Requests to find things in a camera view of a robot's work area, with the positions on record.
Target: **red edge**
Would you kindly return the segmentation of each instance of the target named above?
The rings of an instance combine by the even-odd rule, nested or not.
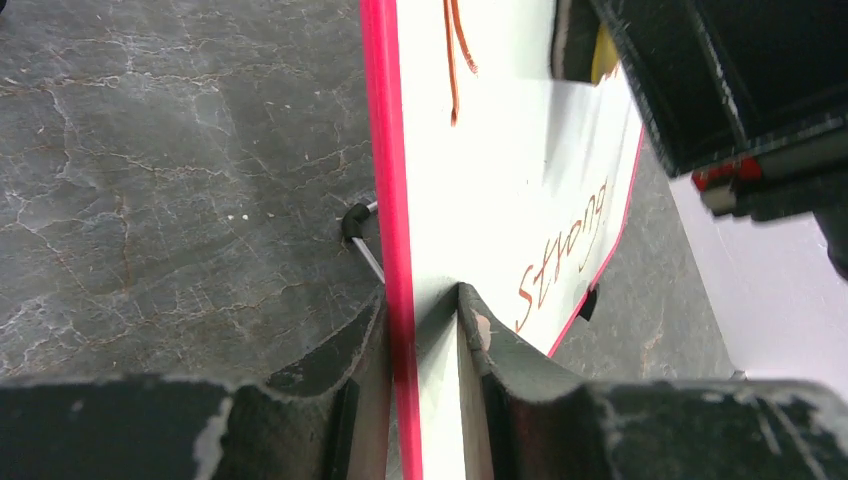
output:
[[[596,285],[601,279],[601,274],[604,273],[604,270],[606,270],[612,255],[618,249],[618,244],[621,243],[621,235],[624,233],[624,226],[627,224],[627,212],[630,211],[630,197],[633,195],[633,184],[636,183],[636,169],[639,167],[639,157],[642,154],[642,140],[644,140],[644,137],[645,128],[643,127],[642,131],[639,133],[639,149],[636,150],[636,160],[633,161],[633,175],[630,176],[630,188],[627,190],[627,203],[624,204],[624,218],[621,220],[621,229],[618,231],[618,238],[615,239],[615,244],[613,244],[612,250],[610,250],[610,253],[607,255],[606,260],[604,260],[604,263],[601,264],[601,268],[598,270],[597,275],[595,275],[595,279],[592,280],[592,285]],[[562,332],[560,332],[559,337],[557,337],[556,342],[554,342],[554,346],[551,347],[551,350],[548,352],[549,357],[553,357],[554,353],[556,353],[556,349],[559,348],[559,344],[562,343],[562,339],[565,338],[565,334],[568,332],[571,324],[574,323],[574,319],[577,318],[577,314],[580,312],[583,304],[586,303],[586,299],[588,297],[589,292],[586,292],[586,294],[583,295],[583,298],[580,299],[580,302],[577,303],[577,307],[575,307],[574,312],[571,313],[571,316],[568,317],[568,321],[565,322],[565,326],[562,327]]]
[[[360,0],[403,478],[423,480],[397,4]]]

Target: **cracked floor surface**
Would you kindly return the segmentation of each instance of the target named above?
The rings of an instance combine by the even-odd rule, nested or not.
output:
[[[13,0],[0,376],[263,376],[376,286],[356,0]]]

